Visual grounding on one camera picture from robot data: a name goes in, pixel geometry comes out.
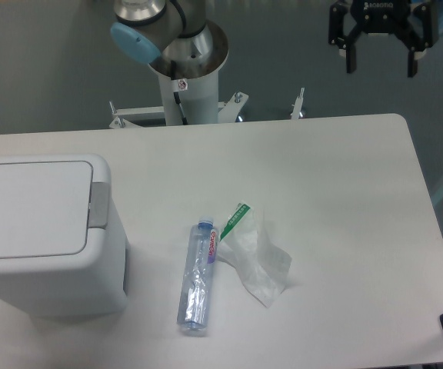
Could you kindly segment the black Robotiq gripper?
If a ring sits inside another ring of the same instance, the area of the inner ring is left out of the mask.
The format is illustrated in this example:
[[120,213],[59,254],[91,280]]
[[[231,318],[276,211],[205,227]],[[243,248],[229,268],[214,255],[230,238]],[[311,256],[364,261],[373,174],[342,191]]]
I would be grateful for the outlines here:
[[[345,33],[345,17],[355,21],[351,31]],[[410,17],[421,23],[417,33]],[[346,72],[352,74],[357,68],[355,43],[362,33],[394,34],[408,50],[407,75],[415,77],[418,72],[418,56],[423,55],[439,38],[438,3],[410,1],[335,1],[329,9],[328,43],[338,46],[345,56]]]

